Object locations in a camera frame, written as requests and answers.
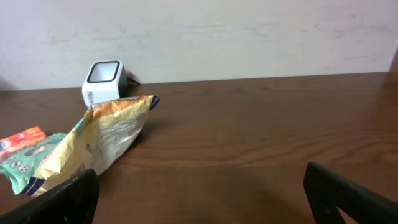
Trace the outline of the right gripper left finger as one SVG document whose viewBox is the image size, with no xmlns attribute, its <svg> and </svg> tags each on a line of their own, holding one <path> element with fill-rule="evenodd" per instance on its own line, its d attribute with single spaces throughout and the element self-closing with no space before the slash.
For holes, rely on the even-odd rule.
<svg viewBox="0 0 398 224">
<path fill-rule="evenodd" d="M 87 169 L 30 202 L 1 215 L 5 224 L 92 224 L 100 185 L 96 172 Z"/>
</svg>

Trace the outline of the yellow snack bag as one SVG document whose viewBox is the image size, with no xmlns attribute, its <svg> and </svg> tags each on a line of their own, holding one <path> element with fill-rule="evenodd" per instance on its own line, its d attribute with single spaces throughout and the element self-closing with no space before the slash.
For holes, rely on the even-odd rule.
<svg viewBox="0 0 398 224">
<path fill-rule="evenodd" d="M 103 173 L 130 147 L 159 101 L 149 95 L 92 104 L 60 142 L 39 147 L 22 194 L 39 196 L 87 169 Z"/>
</svg>

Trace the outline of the white barcode scanner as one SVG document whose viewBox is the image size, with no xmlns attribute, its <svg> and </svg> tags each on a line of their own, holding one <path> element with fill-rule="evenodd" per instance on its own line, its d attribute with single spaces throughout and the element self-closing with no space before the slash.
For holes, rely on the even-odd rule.
<svg viewBox="0 0 398 224">
<path fill-rule="evenodd" d="M 117 100 L 126 96 L 127 75 L 120 60 L 94 63 L 81 92 L 87 107 L 93 103 Z"/>
</svg>

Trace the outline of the teal wet wipes pack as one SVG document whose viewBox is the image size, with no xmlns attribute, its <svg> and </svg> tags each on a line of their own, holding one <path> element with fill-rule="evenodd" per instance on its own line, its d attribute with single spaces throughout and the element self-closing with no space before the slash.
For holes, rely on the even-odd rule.
<svg viewBox="0 0 398 224">
<path fill-rule="evenodd" d="M 1 160 L 1 174 L 4 174 L 12 184 L 13 192 L 33 196 L 44 184 L 45 179 L 35 173 L 52 151 L 66 137 L 57 133 L 44 140 L 26 147 L 21 151 Z"/>
</svg>

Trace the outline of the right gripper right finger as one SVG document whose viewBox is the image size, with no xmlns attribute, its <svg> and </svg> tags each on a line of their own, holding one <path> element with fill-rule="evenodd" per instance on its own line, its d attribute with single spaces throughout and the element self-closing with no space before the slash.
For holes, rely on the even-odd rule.
<svg viewBox="0 0 398 224">
<path fill-rule="evenodd" d="M 344 223 L 344 211 L 357 223 L 397 223 L 397 203 L 346 177 L 310 162 L 303 180 L 315 223 Z"/>
</svg>

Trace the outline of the small orange box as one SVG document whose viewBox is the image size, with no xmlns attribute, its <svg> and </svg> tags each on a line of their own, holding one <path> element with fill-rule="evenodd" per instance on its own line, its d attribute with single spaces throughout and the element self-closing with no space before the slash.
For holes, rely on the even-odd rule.
<svg viewBox="0 0 398 224">
<path fill-rule="evenodd" d="M 12 136 L 1 139 L 1 159 L 10 156 L 25 147 L 32 146 L 45 139 L 46 134 L 38 127 L 26 129 Z"/>
</svg>

